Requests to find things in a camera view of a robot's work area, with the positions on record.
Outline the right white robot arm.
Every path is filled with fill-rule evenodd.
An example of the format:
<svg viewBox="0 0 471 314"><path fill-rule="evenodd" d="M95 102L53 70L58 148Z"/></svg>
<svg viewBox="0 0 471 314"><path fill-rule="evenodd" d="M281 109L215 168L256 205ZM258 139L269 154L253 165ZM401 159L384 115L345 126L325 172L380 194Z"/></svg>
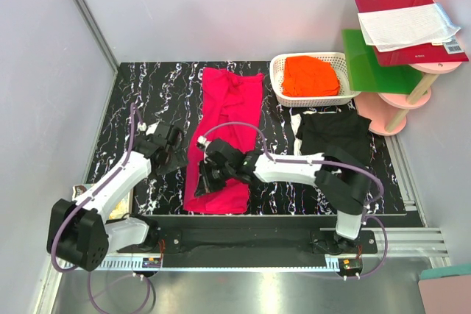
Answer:
<svg viewBox="0 0 471 314"><path fill-rule="evenodd" d="M196 146L203 153L198 164L197 197L226 190L232 180L245 185L290 182L320 189L337 215L333 235L313 239L314 245L327 254L357 251L367 209L366 194L372 184L377 185L380 195L384 192L376 176L338 147L303 156L242 152L220 138L208 140L205 136L198 137Z"/></svg>

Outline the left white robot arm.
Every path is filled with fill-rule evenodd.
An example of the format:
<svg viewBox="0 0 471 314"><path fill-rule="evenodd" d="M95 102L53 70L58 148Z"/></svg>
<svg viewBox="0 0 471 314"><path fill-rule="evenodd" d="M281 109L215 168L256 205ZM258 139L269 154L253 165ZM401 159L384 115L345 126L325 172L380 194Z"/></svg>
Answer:
<svg viewBox="0 0 471 314"><path fill-rule="evenodd" d="M56 271L66 261L70 269L92 272L109 253L127 247L153 251L159 226L143 215L110 219L112 211L147 177L164 175L186 165L181 145L184 132L164 122L151 124L141 137L131 137L127 152L98 182L73 201L58 200L52 207L46 250Z"/></svg>

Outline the magenta t shirt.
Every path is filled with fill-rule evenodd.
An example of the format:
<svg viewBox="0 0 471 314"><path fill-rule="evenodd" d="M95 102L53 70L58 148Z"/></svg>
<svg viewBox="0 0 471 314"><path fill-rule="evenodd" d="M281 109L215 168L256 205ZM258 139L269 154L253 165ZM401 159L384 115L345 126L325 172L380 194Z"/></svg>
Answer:
<svg viewBox="0 0 471 314"><path fill-rule="evenodd" d="M249 187L231 179L227 186L215 193L196 196L199 179L199 162L203 152L196 147L197 138L211 128L223 126L208 135L209 140L217 138L229 143L242 152L255 148L258 133L241 122L259 126L263 101L263 74L239 76L226 69L205 68L202 73L202 120L188 147L185 194L183 209L202 214L240 214L247 210Z"/></svg>

